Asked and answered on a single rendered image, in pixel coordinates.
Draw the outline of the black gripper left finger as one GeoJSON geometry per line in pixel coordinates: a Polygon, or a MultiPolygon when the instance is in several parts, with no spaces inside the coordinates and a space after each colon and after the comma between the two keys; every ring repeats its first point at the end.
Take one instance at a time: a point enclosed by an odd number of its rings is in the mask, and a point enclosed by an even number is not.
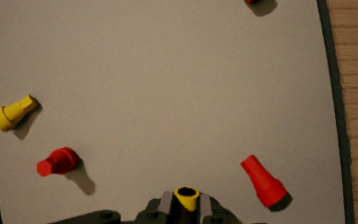
{"type": "Polygon", "coordinates": [[[174,216],[175,194],[164,191],[162,199],[150,200],[132,221],[121,221],[119,212],[103,209],[48,224],[174,224],[174,216]]]}

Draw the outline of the red wire connector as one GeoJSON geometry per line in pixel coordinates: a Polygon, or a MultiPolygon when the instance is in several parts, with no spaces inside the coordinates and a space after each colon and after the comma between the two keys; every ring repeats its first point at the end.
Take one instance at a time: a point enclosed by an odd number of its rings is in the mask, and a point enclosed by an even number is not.
{"type": "Polygon", "coordinates": [[[257,3],[259,0],[246,0],[250,5],[257,3]]]}
{"type": "Polygon", "coordinates": [[[282,199],[287,190],[275,179],[258,161],[255,155],[251,155],[241,162],[242,168],[248,174],[255,190],[256,196],[264,207],[269,207],[282,199]]]}
{"type": "Polygon", "coordinates": [[[48,158],[37,163],[37,173],[42,177],[50,174],[65,175],[73,171],[78,164],[76,152],[68,147],[56,149],[48,158]]]}

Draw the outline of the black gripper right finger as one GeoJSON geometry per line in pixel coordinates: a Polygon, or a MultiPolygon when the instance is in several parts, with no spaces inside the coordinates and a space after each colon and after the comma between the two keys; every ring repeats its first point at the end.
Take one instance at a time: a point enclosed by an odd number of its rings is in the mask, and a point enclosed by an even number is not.
{"type": "Polygon", "coordinates": [[[208,194],[199,194],[194,224],[232,224],[232,222],[225,217],[222,206],[210,203],[208,194]]]}

